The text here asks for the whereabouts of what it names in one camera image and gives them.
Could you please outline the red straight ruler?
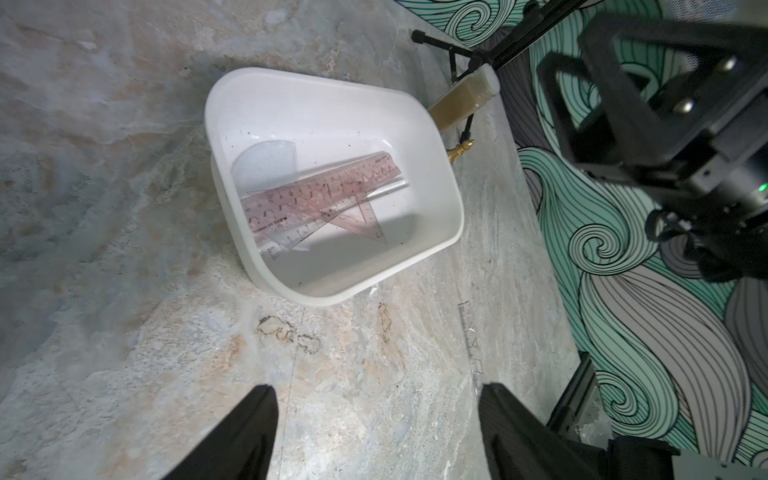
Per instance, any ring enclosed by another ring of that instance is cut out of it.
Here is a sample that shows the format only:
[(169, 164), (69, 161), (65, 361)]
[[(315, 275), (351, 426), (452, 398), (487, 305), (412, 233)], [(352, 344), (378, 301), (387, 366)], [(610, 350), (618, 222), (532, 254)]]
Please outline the red straight ruler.
[(326, 224), (382, 241), (383, 230), (370, 203), (377, 190), (397, 181), (401, 170), (379, 152), (295, 183), (256, 193), (242, 201), (255, 234), (299, 241)]

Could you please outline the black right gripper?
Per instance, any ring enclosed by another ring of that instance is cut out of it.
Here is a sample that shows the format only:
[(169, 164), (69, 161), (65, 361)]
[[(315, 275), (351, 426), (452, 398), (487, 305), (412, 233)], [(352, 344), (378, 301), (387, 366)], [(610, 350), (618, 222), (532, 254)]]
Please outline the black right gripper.
[(600, 14), (537, 75), (562, 155), (680, 216), (767, 209), (767, 30)]

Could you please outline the pink straight ruler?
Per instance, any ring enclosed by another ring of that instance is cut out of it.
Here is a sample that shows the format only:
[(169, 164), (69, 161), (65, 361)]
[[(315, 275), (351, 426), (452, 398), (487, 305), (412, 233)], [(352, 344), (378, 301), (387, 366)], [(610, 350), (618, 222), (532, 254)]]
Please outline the pink straight ruler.
[(259, 192), (242, 206), (257, 246), (277, 257), (321, 228), (334, 226), (332, 219), (381, 186), (360, 180), (302, 181)]

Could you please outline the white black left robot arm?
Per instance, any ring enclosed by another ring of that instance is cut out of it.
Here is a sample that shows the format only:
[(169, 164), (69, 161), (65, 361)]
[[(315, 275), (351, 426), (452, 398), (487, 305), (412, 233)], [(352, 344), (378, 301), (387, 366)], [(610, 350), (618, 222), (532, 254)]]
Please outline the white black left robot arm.
[[(493, 479), (764, 479), (764, 469), (660, 441), (619, 436), (602, 449), (542, 424), (504, 385), (482, 387), (479, 420)], [(258, 385), (169, 473), (169, 479), (264, 479), (279, 419), (276, 391)]]

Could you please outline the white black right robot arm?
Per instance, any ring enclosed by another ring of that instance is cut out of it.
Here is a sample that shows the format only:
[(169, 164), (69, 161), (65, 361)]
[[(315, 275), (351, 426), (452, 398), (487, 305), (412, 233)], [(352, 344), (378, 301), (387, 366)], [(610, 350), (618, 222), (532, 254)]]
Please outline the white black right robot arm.
[[(636, 41), (696, 67), (649, 99), (614, 47)], [(749, 25), (598, 14), (579, 57), (547, 55), (537, 75), (563, 156), (597, 181), (657, 204), (645, 233), (689, 240), (710, 282), (767, 276), (767, 32)]]

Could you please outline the pink tall triangle ruler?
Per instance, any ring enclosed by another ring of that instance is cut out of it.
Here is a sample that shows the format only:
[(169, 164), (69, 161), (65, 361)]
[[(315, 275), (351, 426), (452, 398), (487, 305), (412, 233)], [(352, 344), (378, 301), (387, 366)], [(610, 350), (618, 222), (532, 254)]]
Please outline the pink tall triangle ruler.
[(383, 229), (368, 199), (345, 210), (332, 219), (330, 224), (373, 241), (386, 242)]

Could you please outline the clear short straight ruler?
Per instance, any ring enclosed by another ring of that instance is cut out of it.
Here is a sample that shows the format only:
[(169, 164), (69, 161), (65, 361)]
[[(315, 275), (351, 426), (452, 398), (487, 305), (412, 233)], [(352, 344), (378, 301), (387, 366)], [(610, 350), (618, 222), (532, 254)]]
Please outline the clear short straight ruler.
[(475, 319), (469, 300), (458, 304), (458, 312), (469, 360), (473, 389), (475, 395), (479, 397), (482, 386), (485, 383), (484, 355), (480, 340), (482, 329)]

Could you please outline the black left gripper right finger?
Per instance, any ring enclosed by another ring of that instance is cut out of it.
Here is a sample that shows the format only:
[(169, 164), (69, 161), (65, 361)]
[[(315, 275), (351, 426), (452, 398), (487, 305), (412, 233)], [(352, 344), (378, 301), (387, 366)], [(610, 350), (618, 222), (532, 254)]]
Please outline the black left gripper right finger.
[(562, 438), (504, 385), (482, 387), (479, 420), (493, 479), (598, 479), (600, 451)]

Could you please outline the white plastic storage box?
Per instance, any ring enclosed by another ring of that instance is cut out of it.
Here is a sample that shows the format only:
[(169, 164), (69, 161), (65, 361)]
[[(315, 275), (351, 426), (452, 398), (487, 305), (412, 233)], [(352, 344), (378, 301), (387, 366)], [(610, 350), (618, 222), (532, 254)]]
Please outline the white plastic storage box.
[(267, 293), (334, 305), (463, 231), (443, 141), (407, 93), (242, 68), (214, 84), (204, 125), (239, 258)]

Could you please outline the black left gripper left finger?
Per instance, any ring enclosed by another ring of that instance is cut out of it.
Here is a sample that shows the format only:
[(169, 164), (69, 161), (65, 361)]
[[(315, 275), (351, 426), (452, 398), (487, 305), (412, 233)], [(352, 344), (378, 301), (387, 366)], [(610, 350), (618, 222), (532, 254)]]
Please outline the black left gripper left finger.
[(275, 389), (256, 386), (165, 478), (265, 479), (278, 420)]

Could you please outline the clear protractor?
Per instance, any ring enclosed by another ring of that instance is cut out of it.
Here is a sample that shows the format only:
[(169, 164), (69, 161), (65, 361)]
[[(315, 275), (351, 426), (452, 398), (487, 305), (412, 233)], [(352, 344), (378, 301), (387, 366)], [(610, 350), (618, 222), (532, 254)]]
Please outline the clear protractor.
[(297, 152), (289, 141), (265, 141), (243, 151), (231, 167), (238, 196), (243, 199), (299, 179)]

